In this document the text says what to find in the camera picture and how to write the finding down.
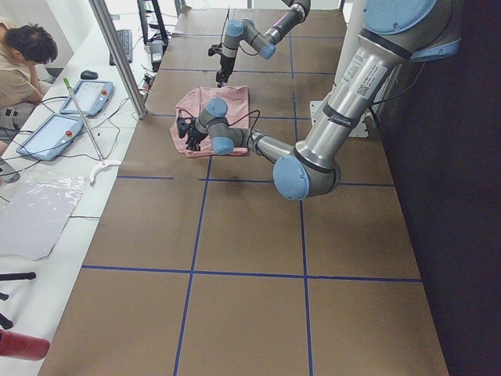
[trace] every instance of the keyboard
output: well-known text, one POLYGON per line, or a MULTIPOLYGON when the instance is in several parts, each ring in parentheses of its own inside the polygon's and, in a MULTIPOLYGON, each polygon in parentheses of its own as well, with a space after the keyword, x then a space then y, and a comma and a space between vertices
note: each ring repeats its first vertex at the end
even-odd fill
MULTIPOLYGON (((117 30, 118 40, 127 56, 127 61, 132 63, 132 31, 130 29, 117 30)), ((110 52, 110 65, 115 65, 114 58, 110 52)))

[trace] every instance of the tablet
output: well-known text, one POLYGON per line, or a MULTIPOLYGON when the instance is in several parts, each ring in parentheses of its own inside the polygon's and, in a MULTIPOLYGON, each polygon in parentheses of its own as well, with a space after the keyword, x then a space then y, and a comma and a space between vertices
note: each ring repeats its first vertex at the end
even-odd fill
MULTIPOLYGON (((110 81, 80 80, 73 91, 81 112, 89 117, 95 117, 108 104, 114 87, 110 81)), ((77 108, 70 96, 63 103, 61 114, 78 114, 77 108)))
POLYGON ((52 114, 16 151, 40 161, 51 161, 70 145, 83 126, 79 118, 52 114))

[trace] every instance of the person's hair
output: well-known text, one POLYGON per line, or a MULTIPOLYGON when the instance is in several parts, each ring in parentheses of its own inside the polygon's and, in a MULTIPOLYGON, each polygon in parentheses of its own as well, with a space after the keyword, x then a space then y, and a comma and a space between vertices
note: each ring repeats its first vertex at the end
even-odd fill
POLYGON ((35 63, 45 64, 57 57, 56 42, 51 34, 37 24, 7 29, 5 43, 21 52, 25 60, 35 63))

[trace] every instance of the beige shirt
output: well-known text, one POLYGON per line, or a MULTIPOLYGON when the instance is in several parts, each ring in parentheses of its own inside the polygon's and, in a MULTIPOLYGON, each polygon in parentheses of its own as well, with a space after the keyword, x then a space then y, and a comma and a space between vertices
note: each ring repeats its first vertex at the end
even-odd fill
MULTIPOLYGON (((2 26, 16 27, 11 20, 0 17, 2 26)), ((30 77, 30 68, 15 61, 0 43, 0 108, 22 102, 36 90, 30 77)))

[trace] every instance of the computer mouse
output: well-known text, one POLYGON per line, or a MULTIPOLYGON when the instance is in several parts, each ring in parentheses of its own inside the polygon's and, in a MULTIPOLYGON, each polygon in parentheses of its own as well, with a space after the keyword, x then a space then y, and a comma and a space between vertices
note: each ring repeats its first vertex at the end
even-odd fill
POLYGON ((95 80, 97 79, 98 74, 93 70, 84 70, 80 73, 80 78, 82 80, 95 80))

